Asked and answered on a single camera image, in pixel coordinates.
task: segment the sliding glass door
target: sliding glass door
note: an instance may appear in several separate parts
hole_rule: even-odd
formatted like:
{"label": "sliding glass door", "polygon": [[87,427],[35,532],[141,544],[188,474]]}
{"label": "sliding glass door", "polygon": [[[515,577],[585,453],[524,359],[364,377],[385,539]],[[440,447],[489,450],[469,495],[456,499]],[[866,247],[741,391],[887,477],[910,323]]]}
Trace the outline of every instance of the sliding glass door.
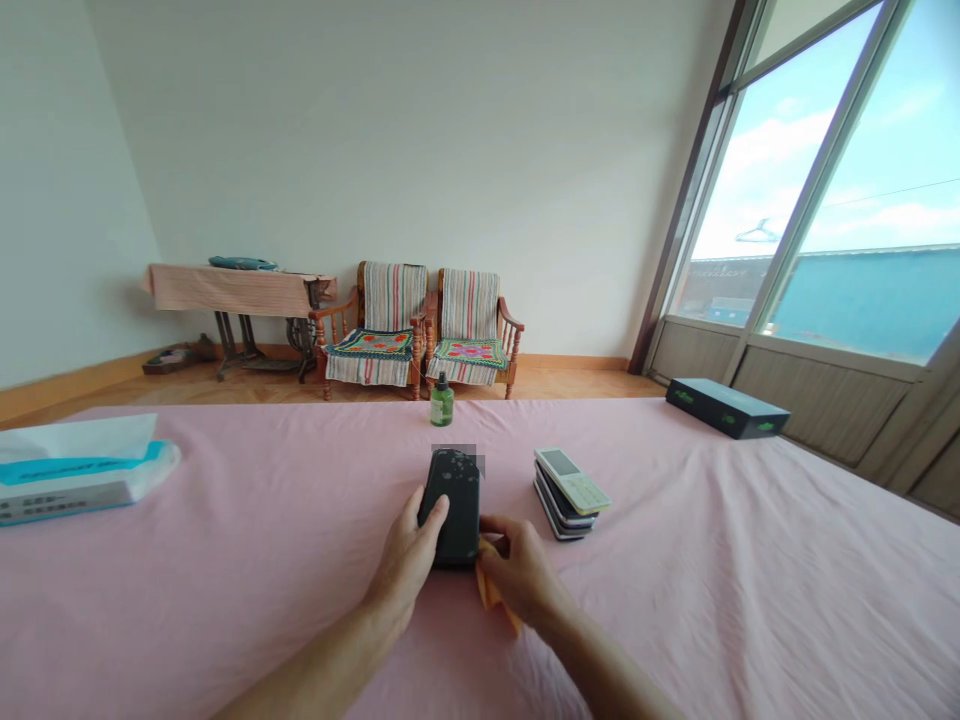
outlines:
{"label": "sliding glass door", "polygon": [[957,38],[957,0],[738,0],[634,371],[882,474],[960,372]]}

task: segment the sky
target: sky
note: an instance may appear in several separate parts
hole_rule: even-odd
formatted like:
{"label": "sky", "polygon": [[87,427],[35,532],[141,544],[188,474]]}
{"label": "sky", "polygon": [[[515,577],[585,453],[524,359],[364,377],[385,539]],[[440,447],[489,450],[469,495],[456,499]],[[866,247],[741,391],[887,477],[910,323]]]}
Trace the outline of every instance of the sky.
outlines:
{"label": "sky", "polygon": [[[744,91],[694,259],[776,252],[878,14],[872,8]],[[960,243],[957,37],[960,1],[916,0],[801,252]],[[772,241],[736,239],[764,219]]]}

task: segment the wooden armchair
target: wooden armchair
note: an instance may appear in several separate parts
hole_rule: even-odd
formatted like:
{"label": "wooden armchair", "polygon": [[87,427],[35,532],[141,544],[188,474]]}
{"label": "wooden armchair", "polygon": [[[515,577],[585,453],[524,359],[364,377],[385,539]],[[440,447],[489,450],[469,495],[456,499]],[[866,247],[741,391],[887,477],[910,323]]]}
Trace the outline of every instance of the wooden armchair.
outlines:
{"label": "wooden armchair", "polygon": [[[357,323],[348,333],[351,310]],[[418,400],[424,332],[428,322],[432,326],[435,314],[436,295],[427,293],[425,267],[360,263],[357,284],[347,301],[310,313],[317,324],[317,378],[323,386],[323,399],[330,400],[330,381],[340,380],[361,385],[413,385],[410,399]],[[339,342],[338,315],[343,330]],[[333,339],[330,345],[324,326],[327,318]]]}
{"label": "wooden armchair", "polygon": [[517,377],[517,355],[523,323],[507,310],[500,297],[500,277],[494,273],[440,270],[440,333],[426,326],[427,385],[433,388],[440,372],[447,379],[471,385],[507,384],[510,399]]}

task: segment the tissue box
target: tissue box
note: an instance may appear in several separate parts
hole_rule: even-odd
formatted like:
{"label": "tissue box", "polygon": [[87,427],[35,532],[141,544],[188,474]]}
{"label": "tissue box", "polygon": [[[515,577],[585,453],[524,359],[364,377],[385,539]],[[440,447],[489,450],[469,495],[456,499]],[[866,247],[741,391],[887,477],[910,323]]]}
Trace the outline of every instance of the tissue box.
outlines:
{"label": "tissue box", "polygon": [[129,505],[162,483],[180,449],[152,440],[156,415],[0,433],[0,526]]}

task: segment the glass pane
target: glass pane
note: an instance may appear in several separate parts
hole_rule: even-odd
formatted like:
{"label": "glass pane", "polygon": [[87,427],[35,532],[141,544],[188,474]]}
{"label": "glass pane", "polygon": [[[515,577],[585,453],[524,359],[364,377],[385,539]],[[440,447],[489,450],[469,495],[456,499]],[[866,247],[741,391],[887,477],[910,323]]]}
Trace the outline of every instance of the glass pane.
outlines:
{"label": "glass pane", "polygon": [[757,65],[807,30],[826,20],[849,0],[767,0],[764,26],[754,47],[752,65]]}
{"label": "glass pane", "polygon": [[743,91],[673,313],[746,324],[877,12]]}
{"label": "glass pane", "polygon": [[917,0],[766,334],[926,364],[960,317],[958,27]]}

